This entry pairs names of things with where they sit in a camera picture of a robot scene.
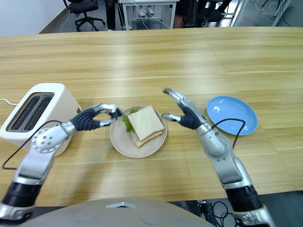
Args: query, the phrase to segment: robotic arm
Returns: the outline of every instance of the robotic arm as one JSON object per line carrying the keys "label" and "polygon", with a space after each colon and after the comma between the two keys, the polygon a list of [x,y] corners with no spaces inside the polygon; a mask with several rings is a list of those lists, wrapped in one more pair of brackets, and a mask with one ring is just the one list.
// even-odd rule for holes
{"label": "robotic arm", "polygon": [[211,159],[226,191],[238,225],[275,227],[243,163],[235,156],[231,141],[213,128],[196,105],[180,92],[169,88],[164,89],[163,92],[177,102],[185,115],[164,113],[162,117],[197,131],[204,152]]}
{"label": "robotic arm", "polygon": [[[238,225],[275,227],[244,165],[235,156],[231,141],[212,127],[202,112],[184,95],[172,89],[164,89],[163,92],[176,100],[185,115],[165,113],[162,117],[197,131],[204,152],[211,159],[221,184],[226,190]],[[93,120],[100,113],[111,115],[111,119]],[[55,151],[62,142],[68,140],[77,131],[108,126],[114,118],[121,115],[121,111],[115,105],[98,104],[67,122],[39,130],[31,140],[30,152],[22,160],[11,186],[0,202],[0,219],[15,221],[28,219],[53,164]]]}
{"label": "robotic arm", "polygon": [[[100,113],[107,113],[111,118],[93,120]],[[78,131],[108,126],[113,119],[121,115],[122,112],[115,105],[97,104],[67,122],[35,133],[31,139],[30,152],[21,161],[13,182],[0,202],[0,219],[13,221],[28,219],[34,211],[36,198],[52,167],[54,154],[62,142]]]}

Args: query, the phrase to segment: sandwich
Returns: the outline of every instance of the sandwich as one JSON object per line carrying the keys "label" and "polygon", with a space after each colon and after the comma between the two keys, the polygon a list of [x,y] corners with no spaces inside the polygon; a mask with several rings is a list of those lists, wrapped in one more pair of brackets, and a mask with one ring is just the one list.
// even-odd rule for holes
{"label": "sandwich", "polygon": [[142,110],[132,109],[128,116],[123,116],[122,121],[139,148],[163,134],[164,126],[151,105]]}

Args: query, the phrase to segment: blue plate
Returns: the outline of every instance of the blue plate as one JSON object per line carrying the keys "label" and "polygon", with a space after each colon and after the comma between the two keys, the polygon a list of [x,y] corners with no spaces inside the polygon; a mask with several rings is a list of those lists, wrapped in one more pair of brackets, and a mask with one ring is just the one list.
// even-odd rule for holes
{"label": "blue plate", "polygon": [[[218,96],[207,104],[207,114],[215,124],[225,118],[238,118],[245,121],[245,126],[240,135],[253,133],[258,126],[258,118],[252,108],[245,102],[230,96]],[[242,122],[225,121],[217,127],[232,135],[237,135]]]}

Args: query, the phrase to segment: toaster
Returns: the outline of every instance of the toaster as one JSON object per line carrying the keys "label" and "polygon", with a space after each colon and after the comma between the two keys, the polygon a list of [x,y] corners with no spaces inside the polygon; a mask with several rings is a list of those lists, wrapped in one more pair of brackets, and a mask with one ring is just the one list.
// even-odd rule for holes
{"label": "toaster", "polygon": [[[65,122],[82,111],[81,106],[65,85],[42,83],[33,86],[21,99],[0,129],[0,137],[20,147],[46,121]],[[57,123],[50,122],[43,128]],[[55,155],[64,152],[70,140],[65,141]],[[27,143],[24,150],[30,150]]]}

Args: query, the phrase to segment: beige plate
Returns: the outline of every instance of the beige plate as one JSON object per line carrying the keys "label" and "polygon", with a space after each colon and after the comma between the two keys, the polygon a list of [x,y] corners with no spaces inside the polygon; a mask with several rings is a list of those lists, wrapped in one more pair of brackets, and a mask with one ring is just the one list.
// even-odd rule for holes
{"label": "beige plate", "polygon": [[[129,114],[131,109],[138,108],[138,110],[141,110],[145,107],[146,106],[144,105],[132,106],[122,112],[123,114]],[[117,121],[114,121],[110,127],[110,140],[116,150],[128,157],[146,157],[155,153],[164,143],[167,134],[165,120],[161,117],[161,114],[158,111],[155,110],[155,112],[164,126],[163,134],[150,140],[140,148],[138,148],[134,143],[131,134],[126,132],[126,127],[122,121],[122,117],[118,118]]]}

